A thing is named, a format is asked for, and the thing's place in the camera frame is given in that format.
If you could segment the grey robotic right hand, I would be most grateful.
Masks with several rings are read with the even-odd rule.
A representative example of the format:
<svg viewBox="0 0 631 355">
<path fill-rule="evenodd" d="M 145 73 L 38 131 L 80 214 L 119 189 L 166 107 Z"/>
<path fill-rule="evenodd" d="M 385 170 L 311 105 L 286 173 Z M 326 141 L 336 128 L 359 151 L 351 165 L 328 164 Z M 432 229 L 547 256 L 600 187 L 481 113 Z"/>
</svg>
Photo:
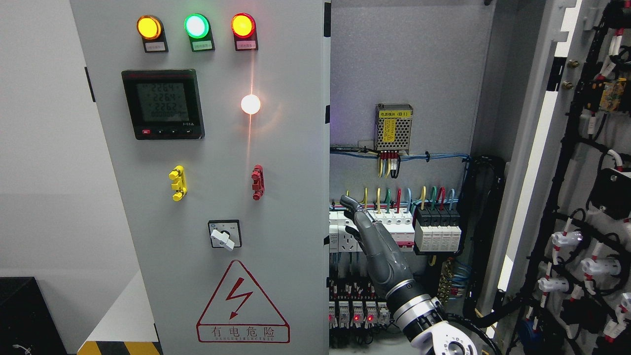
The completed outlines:
<svg viewBox="0 0 631 355">
<path fill-rule="evenodd" d="M 356 232 L 350 227 L 346 231 L 353 234 L 366 256 L 376 293 L 387 299 L 402 283 L 413 280 L 407 260 L 383 223 L 375 220 L 359 202 L 343 195 L 341 205 L 347 209 L 345 217 L 353 220 Z"/>
</svg>

